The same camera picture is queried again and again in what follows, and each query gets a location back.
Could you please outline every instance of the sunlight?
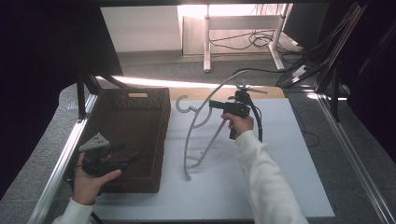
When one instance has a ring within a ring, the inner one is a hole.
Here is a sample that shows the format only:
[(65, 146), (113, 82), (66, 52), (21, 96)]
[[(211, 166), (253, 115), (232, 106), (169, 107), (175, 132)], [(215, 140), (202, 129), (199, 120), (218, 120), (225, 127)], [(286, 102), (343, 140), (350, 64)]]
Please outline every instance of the sunlight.
[[(307, 96), (309, 99), (313, 99), (313, 100), (317, 100), (317, 99), (318, 99), (318, 95), (315, 94), (315, 93), (308, 93), (306, 96)], [(339, 100), (339, 101), (345, 101), (345, 100), (347, 100), (347, 98), (345, 98), (345, 97), (339, 97), (338, 100)]]
[[(138, 77), (114, 77), (126, 84), (150, 86), (150, 87), (168, 87), (168, 88), (212, 88), (215, 89), (219, 84), (199, 83), (199, 82), (182, 82), (182, 81), (167, 81), (159, 79), (148, 79)], [(235, 85), (224, 85), (222, 88), (235, 88)]]

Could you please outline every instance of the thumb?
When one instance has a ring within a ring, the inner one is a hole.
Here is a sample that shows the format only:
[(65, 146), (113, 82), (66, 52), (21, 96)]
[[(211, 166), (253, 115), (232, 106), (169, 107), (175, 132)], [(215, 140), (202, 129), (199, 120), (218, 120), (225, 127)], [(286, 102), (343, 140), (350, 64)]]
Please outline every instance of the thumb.
[(222, 119), (230, 119), (230, 120), (233, 120), (234, 117), (235, 117), (235, 115), (232, 115), (232, 114), (230, 114), (230, 113), (225, 113), (225, 114), (222, 114), (222, 115), (221, 115), (221, 118), (222, 118)]
[(112, 171), (106, 175), (98, 177), (97, 181), (100, 183), (100, 185), (104, 185), (106, 182), (113, 180), (120, 175), (121, 175), (121, 170), (115, 170), (115, 171)]

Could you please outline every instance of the human arm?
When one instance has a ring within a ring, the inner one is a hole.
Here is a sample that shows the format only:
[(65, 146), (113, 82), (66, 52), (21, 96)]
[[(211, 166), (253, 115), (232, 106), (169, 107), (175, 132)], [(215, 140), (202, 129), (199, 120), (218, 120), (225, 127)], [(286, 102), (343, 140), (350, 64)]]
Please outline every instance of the human arm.
[(241, 156), (239, 163), (249, 187), (249, 199), (256, 224), (308, 223), (301, 206), (267, 145), (260, 142), (253, 130), (253, 118), (241, 119), (231, 114), (230, 128), (236, 130), (235, 143)]
[(64, 214), (53, 220), (52, 224), (91, 223), (89, 218), (100, 188), (121, 174), (121, 170), (116, 170), (101, 177), (89, 176), (82, 170), (83, 158), (84, 154), (81, 153), (75, 170), (73, 197), (70, 198)]

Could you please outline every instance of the right hand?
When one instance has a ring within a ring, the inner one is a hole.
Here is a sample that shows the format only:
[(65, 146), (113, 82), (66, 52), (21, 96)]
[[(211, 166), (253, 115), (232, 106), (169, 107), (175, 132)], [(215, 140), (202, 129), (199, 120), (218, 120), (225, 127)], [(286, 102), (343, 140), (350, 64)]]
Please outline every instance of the right hand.
[(236, 131), (236, 136), (235, 139), (241, 134), (244, 133), (245, 131), (248, 130), (253, 130), (254, 127), (254, 119), (251, 116), (247, 116), (245, 118), (241, 118), (239, 116), (230, 114), (230, 113), (225, 113), (222, 114), (221, 117), (223, 119), (229, 119), (230, 123), (228, 127), (230, 129), (235, 129)]

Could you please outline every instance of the black curtain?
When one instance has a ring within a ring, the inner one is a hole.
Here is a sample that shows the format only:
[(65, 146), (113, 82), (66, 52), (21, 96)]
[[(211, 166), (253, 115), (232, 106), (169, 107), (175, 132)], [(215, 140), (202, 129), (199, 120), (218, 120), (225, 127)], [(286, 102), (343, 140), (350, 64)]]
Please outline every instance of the black curtain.
[(101, 10), (88, 0), (2, 1), (0, 60), (3, 197), (46, 131), (60, 92), (78, 75), (122, 72)]
[(373, 0), (342, 48), (340, 78), (347, 102), (396, 162), (396, 14), (394, 3)]

